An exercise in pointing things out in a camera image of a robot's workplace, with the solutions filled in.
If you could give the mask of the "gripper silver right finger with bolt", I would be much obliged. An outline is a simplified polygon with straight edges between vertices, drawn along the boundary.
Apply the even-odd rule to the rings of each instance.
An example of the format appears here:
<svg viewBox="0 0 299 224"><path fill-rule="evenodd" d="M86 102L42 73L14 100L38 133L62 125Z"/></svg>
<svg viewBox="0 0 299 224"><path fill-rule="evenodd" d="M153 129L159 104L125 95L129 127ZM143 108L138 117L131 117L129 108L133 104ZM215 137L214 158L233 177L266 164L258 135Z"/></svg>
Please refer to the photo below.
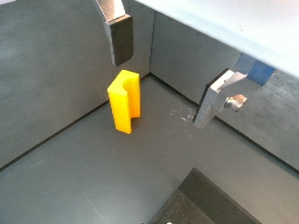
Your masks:
<svg viewBox="0 0 299 224"><path fill-rule="evenodd" d="M237 112L246 104L245 93L262 88L277 69L242 53L234 70L226 69L206 86L194 125L203 129L224 109Z"/></svg>

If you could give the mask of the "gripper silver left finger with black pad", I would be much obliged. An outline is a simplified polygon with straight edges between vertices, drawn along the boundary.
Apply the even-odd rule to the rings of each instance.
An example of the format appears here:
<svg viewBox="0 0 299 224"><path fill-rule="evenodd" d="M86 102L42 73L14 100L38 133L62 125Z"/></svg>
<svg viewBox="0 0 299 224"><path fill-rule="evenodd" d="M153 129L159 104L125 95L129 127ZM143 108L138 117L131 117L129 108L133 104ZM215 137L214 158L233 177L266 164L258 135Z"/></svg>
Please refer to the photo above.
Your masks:
<svg viewBox="0 0 299 224"><path fill-rule="evenodd" d="M93 0L102 17L113 63L123 65L134 56L134 18L127 14L123 0Z"/></svg>

